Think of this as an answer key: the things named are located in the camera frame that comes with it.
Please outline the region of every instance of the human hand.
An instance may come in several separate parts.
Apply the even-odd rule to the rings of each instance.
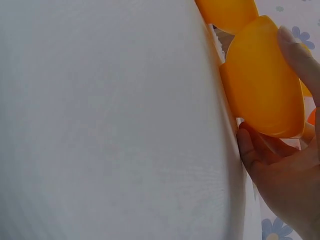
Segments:
[[[239,151],[246,170],[270,209],[304,240],[318,240],[320,64],[295,42],[288,29],[279,29],[278,42],[284,58],[310,90],[317,107],[315,131],[311,129],[307,136],[312,140],[306,149],[300,151],[280,139],[257,133],[244,122],[237,132]]]

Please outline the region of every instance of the flower print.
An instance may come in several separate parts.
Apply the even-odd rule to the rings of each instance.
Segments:
[[[288,237],[293,229],[288,225],[284,225],[284,222],[280,218],[276,218],[271,223],[270,219],[264,219],[262,221],[262,240],[293,240]]]
[[[283,12],[285,8],[283,6],[277,6],[275,7],[275,10],[277,10],[278,12]]]
[[[315,47],[316,47],[315,44],[311,41],[308,41],[310,38],[309,33],[307,33],[306,31],[301,32],[300,28],[297,26],[294,26],[292,28],[292,33],[296,39],[298,39],[301,43],[306,45],[309,49],[311,49],[311,50],[315,49]]]

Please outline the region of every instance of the orange plastic object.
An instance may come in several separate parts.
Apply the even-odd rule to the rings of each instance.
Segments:
[[[286,139],[303,133],[305,108],[301,83],[282,56],[277,31],[269,17],[256,18],[235,36],[220,73],[233,114],[260,133]]]
[[[195,0],[195,3],[207,24],[233,35],[259,16],[254,0]]]
[[[315,108],[308,117],[308,123],[312,124],[313,126],[316,124],[316,110],[317,109]]]

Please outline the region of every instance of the white fabric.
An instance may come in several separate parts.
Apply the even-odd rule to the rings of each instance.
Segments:
[[[191,0],[0,2],[0,239],[256,240]]]

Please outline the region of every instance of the fingernail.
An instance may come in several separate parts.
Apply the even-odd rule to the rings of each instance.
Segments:
[[[283,41],[290,44],[295,44],[297,42],[292,32],[285,26],[279,28],[279,33]]]

